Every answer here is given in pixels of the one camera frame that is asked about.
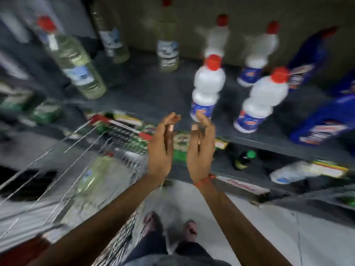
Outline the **person's right hand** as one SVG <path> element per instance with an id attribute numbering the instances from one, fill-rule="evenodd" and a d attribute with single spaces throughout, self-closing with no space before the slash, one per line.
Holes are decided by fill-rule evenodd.
<path id="1" fill-rule="evenodd" d="M 190 153 L 190 145 L 187 150 L 187 168 L 193 183 L 206 178 L 211 169 L 213 154 L 215 152 L 215 125 L 200 111 L 196 112 L 196 117 L 204 128 L 204 132 L 199 128 L 199 145 L 197 153 Z"/>

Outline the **person's left hand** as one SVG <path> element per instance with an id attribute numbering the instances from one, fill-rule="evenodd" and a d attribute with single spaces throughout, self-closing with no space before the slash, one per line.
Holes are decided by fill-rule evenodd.
<path id="1" fill-rule="evenodd" d="M 169 174 L 174 156 L 174 152 L 166 152 L 166 127 L 175 125 L 180 119 L 175 112 L 165 116 L 148 142 L 148 175 L 158 184 Z"/>

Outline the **person's left forearm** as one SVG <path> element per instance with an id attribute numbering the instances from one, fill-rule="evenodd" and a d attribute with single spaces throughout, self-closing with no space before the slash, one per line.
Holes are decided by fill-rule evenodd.
<path id="1" fill-rule="evenodd" d="M 166 176 L 146 174 L 27 266 L 91 266 Z"/>

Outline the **red thread wristband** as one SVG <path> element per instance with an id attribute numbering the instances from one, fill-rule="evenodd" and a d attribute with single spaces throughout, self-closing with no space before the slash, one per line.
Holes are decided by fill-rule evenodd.
<path id="1" fill-rule="evenodd" d="M 203 178 L 203 179 L 201 179 L 200 181 L 193 183 L 193 185 L 194 185 L 196 188 L 199 188 L 200 186 L 204 185 L 205 183 L 211 182 L 212 179 L 215 179 L 215 178 L 216 178 L 216 175 L 214 175 L 214 174 L 209 174 L 206 178 Z"/>

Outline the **dark metal store shelf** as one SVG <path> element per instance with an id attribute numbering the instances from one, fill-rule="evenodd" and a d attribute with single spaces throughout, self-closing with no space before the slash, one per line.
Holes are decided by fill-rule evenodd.
<path id="1" fill-rule="evenodd" d="M 141 22 L 151 19 L 158 11 L 158 0 L 112 0 L 113 8 L 118 9 L 124 27 L 128 27 L 126 38 L 132 38 L 135 48 L 131 52 L 128 64 L 104 65 L 98 61 L 99 69 L 108 83 L 109 92 L 102 98 L 89 101 L 80 98 L 75 90 L 61 92 L 66 98 L 66 105 L 104 111 L 118 109 L 133 113 L 134 116 L 147 122 L 158 122 L 164 115 L 176 112 L 182 115 L 179 129 L 187 130 L 192 124 L 189 116 L 193 77 L 202 63 L 201 60 L 184 59 L 176 72 L 165 74 L 157 67 L 157 58 L 153 53 L 139 51 L 152 44 L 152 35 L 144 29 Z M 347 21 L 345 12 L 355 13 L 355 0 L 174 0 L 175 11 L 180 20 L 180 34 L 187 42 L 187 53 L 184 56 L 193 57 L 200 51 L 201 42 L 193 30 L 212 22 L 219 12 L 230 16 L 232 41 L 226 54 L 229 59 L 239 56 L 241 35 L 261 30 L 267 20 L 281 21 L 281 41 L 289 45 L 300 43 L 310 31 L 316 27 L 326 27 L 347 22 L 340 34 L 335 37 L 335 44 L 340 45 L 336 52 L 345 57 L 345 64 L 355 64 L 350 57 L 355 57 L 355 19 Z M 338 161 L 341 165 L 349 165 L 355 169 L 355 158 L 345 149 L 345 142 L 335 140 L 318 148 L 300 146 L 291 143 L 287 132 L 291 129 L 290 118 L 305 117 L 316 105 L 326 99 L 325 95 L 315 85 L 309 85 L 299 93 L 286 98 L 281 109 L 266 120 L 253 134 L 246 135 L 237 132 L 232 127 L 232 121 L 239 113 L 246 92 L 237 86 L 236 77 L 238 66 L 224 65 L 227 75 L 226 86 L 222 89 L 219 102 L 213 112 L 212 121 L 216 126 L 218 136 L 236 143 L 240 149 L 261 149 L 263 154 L 271 154 L 272 158 L 261 160 L 257 158 L 244 171 L 232 168 L 227 154 L 217 151 L 212 164 L 212 171 L 232 179 L 248 182 L 272 190 L 271 198 L 278 198 L 286 204 L 299 204 L 299 210 L 304 210 L 308 200 L 322 200 L 335 204 L 335 197 L 345 192 L 355 191 L 355 172 L 348 179 L 317 177 L 291 185 L 272 183 L 268 173 L 285 165 L 276 161 L 277 157 L 288 161 L 296 159 L 312 160 L 317 158 Z"/>

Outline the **red and white shelf label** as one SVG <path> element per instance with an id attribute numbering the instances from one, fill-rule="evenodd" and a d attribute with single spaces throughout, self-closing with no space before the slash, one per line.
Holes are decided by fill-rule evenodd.
<path id="1" fill-rule="evenodd" d="M 228 177 L 218 175 L 218 176 L 216 176 L 216 179 L 223 181 L 225 183 L 228 183 L 230 185 L 233 185 L 233 186 L 240 188 L 242 190 L 253 193 L 255 195 L 258 195 L 258 196 L 270 193 L 270 189 L 268 189 L 268 188 L 262 188 L 257 185 L 251 184 L 251 183 L 241 182 L 239 180 L 231 179 Z"/>

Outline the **clear bottle in cart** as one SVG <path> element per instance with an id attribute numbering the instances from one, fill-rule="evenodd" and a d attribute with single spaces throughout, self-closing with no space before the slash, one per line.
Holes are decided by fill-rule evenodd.
<path id="1" fill-rule="evenodd" d="M 97 193 L 109 173 L 114 154 L 108 152 L 97 157 L 79 181 L 76 194 L 61 223 L 74 228 L 96 214 L 99 210 Z"/>

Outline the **person's foot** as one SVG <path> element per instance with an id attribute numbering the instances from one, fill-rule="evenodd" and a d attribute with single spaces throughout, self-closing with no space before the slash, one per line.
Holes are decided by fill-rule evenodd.
<path id="1" fill-rule="evenodd" d="M 149 212 L 144 218 L 144 232 L 141 240 L 162 242 L 164 228 L 159 215 L 155 211 Z"/>
<path id="2" fill-rule="evenodd" d="M 186 242 L 195 242 L 198 235 L 197 224 L 193 219 L 184 223 L 183 240 Z"/>

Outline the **person's right foot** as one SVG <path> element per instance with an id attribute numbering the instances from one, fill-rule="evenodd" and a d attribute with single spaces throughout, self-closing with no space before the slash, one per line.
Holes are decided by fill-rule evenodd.
<path id="1" fill-rule="evenodd" d="M 197 224 L 193 219 L 184 223 L 183 240 L 186 242 L 195 242 L 198 235 Z"/>

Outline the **clear bottle with red cap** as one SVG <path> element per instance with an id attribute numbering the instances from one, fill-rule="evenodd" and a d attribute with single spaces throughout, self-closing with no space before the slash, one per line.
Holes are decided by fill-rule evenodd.
<path id="1" fill-rule="evenodd" d="M 106 85 L 82 44 L 57 30 L 49 16 L 39 16 L 37 24 L 47 36 L 45 48 L 76 89 L 87 99 L 102 97 Z"/>
<path id="2" fill-rule="evenodd" d="M 180 53 L 177 41 L 177 16 L 172 7 L 172 0 L 162 0 L 155 30 L 158 65 L 162 72 L 174 72 L 179 66 Z"/>
<path id="3" fill-rule="evenodd" d="M 126 62 L 130 54 L 122 37 L 118 13 L 107 0 L 92 0 L 90 13 L 107 56 L 118 64 Z"/>

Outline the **white bottle lying down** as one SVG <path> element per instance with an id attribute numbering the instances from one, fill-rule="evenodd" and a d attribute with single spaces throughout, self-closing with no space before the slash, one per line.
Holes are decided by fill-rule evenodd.
<path id="1" fill-rule="evenodd" d="M 320 174 L 310 170 L 311 164 L 306 161 L 297 161 L 270 173 L 269 178 L 277 184 L 291 184 L 307 178 L 315 178 Z"/>

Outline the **person's dark trousers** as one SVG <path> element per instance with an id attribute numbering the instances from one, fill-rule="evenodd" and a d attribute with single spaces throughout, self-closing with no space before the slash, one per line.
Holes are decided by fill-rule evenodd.
<path id="1" fill-rule="evenodd" d="M 120 266 L 231 266 L 216 260 L 198 243 L 181 241 L 169 254 L 162 232 L 149 232 Z"/>

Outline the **green packet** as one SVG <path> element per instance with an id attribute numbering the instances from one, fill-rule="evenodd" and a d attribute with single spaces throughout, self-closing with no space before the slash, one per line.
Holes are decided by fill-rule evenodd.
<path id="1" fill-rule="evenodd" d="M 54 123 L 61 115 L 61 105 L 53 99 L 46 99 L 33 109 L 30 119 L 44 125 Z"/>
<path id="2" fill-rule="evenodd" d="M 0 110 L 23 112 L 34 99 L 34 92 L 28 89 L 13 88 L 0 82 Z"/>

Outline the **blue cleaner bottle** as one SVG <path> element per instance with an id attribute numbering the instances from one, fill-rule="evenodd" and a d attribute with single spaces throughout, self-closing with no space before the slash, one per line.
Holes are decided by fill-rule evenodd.
<path id="1" fill-rule="evenodd" d="M 289 136 L 293 143 L 318 146 L 355 129 L 355 93 L 344 94 L 319 107 Z"/>

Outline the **blue bottle with red cap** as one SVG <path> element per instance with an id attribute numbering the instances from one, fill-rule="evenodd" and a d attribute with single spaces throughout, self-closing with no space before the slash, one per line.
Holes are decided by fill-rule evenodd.
<path id="1" fill-rule="evenodd" d="M 298 52 L 287 64 L 289 70 L 289 92 L 299 89 L 322 67 L 329 50 L 328 46 L 338 26 L 321 29 L 301 45 Z"/>

